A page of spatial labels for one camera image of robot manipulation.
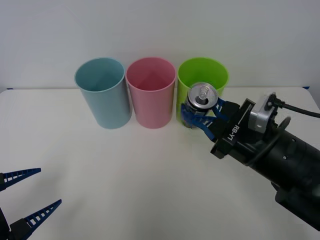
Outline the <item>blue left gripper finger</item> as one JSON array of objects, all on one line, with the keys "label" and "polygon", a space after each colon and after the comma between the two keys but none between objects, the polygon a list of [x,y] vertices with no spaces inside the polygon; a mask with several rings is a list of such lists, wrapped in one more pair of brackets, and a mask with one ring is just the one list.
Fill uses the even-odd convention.
[{"label": "blue left gripper finger", "polygon": [[56,202],[21,218],[10,225],[10,240],[27,240],[34,231],[60,206],[62,200]]},{"label": "blue left gripper finger", "polygon": [[41,172],[41,168],[30,168],[18,171],[0,173],[0,191],[4,191],[8,187]]}]

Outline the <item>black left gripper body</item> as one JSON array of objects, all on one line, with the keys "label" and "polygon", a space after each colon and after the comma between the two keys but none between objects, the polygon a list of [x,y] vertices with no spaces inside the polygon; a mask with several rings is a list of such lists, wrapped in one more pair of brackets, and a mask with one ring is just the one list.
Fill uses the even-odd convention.
[{"label": "black left gripper body", "polygon": [[0,240],[8,240],[10,228],[7,220],[0,209]]}]

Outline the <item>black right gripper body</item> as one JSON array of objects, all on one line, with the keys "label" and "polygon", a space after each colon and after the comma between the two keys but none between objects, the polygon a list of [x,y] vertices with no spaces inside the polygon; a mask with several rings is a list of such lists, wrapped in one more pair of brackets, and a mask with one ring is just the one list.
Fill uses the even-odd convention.
[{"label": "black right gripper body", "polygon": [[219,159],[229,155],[242,164],[248,163],[267,145],[270,119],[271,107],[266,98],[257,103],[246,99],[229,121],[211,128],[217,140],[210,153]]}]

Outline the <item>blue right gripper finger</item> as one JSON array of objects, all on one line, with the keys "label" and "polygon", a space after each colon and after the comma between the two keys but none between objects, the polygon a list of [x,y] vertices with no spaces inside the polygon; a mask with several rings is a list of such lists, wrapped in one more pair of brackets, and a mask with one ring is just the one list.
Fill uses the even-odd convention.
[{"label": "blue right gripper finger", "polygon": [[181,104],[181,119],[188,128],[199,128],[212,141],[217,140],[215,134],[210,130],[214,124],[226,123],[227,116],[222,113],[225,101],[218,101],[212,108],[205,109],[204,112],[197,112],[188,103]]},{"label": "blue right gripper finger", "polygon": [[239,104],[223,100],[219,97],[216,105],[213,107],[213,113],[218,119],[228,122],[239,109]]}]

